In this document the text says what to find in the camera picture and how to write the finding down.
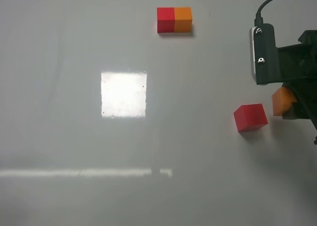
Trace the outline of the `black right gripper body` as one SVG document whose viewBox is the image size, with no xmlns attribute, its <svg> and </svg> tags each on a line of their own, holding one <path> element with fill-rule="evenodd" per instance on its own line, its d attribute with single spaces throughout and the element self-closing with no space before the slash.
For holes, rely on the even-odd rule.
<svg viewBox="0 0 317 226">
<path fill-rule="evenodd" d="M 297 45 L 278 48 L 282 84 L 289 83 L 308 119 L 317 126 L 317 32 L 306 30 Z"/>
</svg>

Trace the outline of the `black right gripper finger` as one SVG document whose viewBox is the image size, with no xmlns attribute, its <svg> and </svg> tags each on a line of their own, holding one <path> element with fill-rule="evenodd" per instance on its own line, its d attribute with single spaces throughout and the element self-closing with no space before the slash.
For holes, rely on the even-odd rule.
<svg viewBox="0 0 317 226">
<path fill-rule="evenodd" d="M 303 105 L 299 102 L 297 95 L 294 93 L 289 83 L 283 83 L 282 87 L 285 87 L 292 98 L 290 101 L 290 107 L 282 114 L 283 119 L 308 119 L 308 115 L 304 110 Z"/>
</svg>

